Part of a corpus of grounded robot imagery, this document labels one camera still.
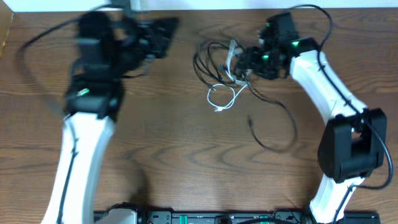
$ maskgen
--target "wood grain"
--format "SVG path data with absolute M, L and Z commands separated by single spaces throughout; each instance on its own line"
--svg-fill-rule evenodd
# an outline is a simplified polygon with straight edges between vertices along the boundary
M 273 210 L 302 208 L 316 194 L 322 172 L 317 148 L 323 123 L 298 84 L 261 81 L 258 88 L 291 110 L 298 126 L 294 153 L 263 151 L 253 141 L 246 116 L 269 144 L 286 145 L 292 128 L 280 108 L 248 91 L 233 109 L 214 113 L 191 58 L 205 38 L 235 37 L 256 44 L 259 29 L 276 10 L 164 11 L 142 18 L 178 16 L 180 27 L 164 60 L 148 77 L 125 82 L 127 97 L 106 152 L 95 209 L 132 200 L 175 210 Z M 325 52 L 348 88 L 389 119 L 387 144 L 398 162 L 398 9 L 333 9 L 335 29 Z M 33 45 L 27 62 L 39 83 L 24 82 L 14 67 L 16 50 L 34 35 L 77 13 L 21 13 L 0 59 L 0 222 L 39 223 L 47 209 L 59 159 L 61 121 L 39 100 L 60 99 L 68 68 L 77 58 L 75 28 Z M 321 40 L 327 21 L 314 10 L 294 12 L 301 35 Z M 224 100 L 227 92 L 220 93 Z M 367 184 L 386 178 L 386 164 Z M 377 210 L 383 223 L 398 222 L 398 180 L 386 190 L 357 190 L 349 210 Z

